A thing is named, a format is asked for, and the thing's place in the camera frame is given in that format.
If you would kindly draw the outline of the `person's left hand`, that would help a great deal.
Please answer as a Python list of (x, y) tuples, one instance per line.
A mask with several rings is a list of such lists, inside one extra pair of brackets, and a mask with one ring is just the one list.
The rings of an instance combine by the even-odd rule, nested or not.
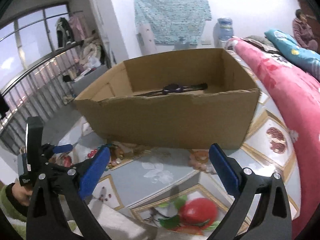
[(21, 186), (19, 182), (15, 182), (12, 186), (12, 194), (21, 205), (29, 206), (33, 188), (30, 185)]

